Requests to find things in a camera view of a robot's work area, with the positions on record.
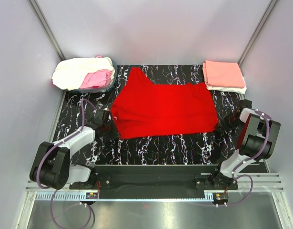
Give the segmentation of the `red t-shirt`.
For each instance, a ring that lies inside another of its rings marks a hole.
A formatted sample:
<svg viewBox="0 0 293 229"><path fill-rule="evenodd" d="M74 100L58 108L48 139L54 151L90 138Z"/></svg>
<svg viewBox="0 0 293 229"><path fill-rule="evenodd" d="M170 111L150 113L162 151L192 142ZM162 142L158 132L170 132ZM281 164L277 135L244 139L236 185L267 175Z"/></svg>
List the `red t-shirt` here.
<svg viewBox="0 0 293 229"><path fill-rule="evenodd" d="M153 84L139 67L131 68L111 112L122 139L207 133L218 124L204 83Z"/></svg>

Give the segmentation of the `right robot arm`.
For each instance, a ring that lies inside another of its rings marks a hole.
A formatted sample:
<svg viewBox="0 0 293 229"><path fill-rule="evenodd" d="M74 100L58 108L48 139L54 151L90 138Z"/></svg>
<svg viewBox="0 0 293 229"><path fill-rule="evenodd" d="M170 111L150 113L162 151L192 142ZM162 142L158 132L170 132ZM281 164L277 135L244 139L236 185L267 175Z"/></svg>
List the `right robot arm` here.
<svg viewBox="0 0 293 229"><path fill-rule="evenodd" d="M227 115L215 131L227 132L242 125L235 152L221 162L208 181L214 189L223 189L236 182L236 172L273 154L281 123L259 109L252 109L252 101L241 100L233 113Z"/></svg>

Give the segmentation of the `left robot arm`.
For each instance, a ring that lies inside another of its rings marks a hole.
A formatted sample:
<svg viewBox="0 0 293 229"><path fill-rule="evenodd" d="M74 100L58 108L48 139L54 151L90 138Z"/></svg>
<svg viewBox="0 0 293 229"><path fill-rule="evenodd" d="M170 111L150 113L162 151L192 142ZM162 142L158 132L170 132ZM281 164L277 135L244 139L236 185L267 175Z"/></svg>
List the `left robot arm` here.
<svg viewBox="0 0 293 229"><path fill-rule="evenodd" d="M96 170L91 165L71 165L71 159L83 147L96 140L119 138L111 111L99 109L95 115L69 136L55 141L42 142L30 170L30 180L40 188L91 189L99 184Z"/></svg>

